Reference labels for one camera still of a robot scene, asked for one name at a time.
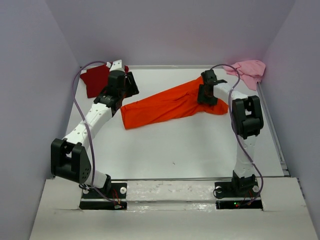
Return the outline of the orange t-shirt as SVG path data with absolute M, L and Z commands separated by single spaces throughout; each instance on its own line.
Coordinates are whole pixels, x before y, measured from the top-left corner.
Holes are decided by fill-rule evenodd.
M 121 107 L 121 117 L 126 130 L 146 125 L 193 116 L 200 112 L 224 115 L 228 105 L 218 100 L 216 105 L 197 102 L 202 77 L 175 86 L 142 100 Z

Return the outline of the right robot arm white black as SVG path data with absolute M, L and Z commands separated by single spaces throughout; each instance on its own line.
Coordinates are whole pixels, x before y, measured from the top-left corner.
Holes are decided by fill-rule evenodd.
M 201 73 L 197 102 L 216 107 L 221 100 L 228 105 L 231 128 L 237 141 L 236 162 L 230 181 L 215 183 L 217 199 L 255 197 L 259 190 L 254 164 L 254 151 L 258 135 L 264 127 L 260 98 L 236 91 L 224 79 L 218 79 L 214 70 Z

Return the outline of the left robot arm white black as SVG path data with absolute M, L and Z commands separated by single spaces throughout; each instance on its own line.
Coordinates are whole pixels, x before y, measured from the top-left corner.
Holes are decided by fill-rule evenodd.
M 51 173 L 88 186 L 101 198 L 108 196 L 112 188 L 111 177 L 96 169 L 95 158 L 89 157 L 87 151 L 93 149 L 96 134 L 121 108 L 123 100 L 138 93 L 132 72 L 110 71 L 107 85 L 94 99 L 82 121 L 64 138 L 56 138 L 51 143 Z

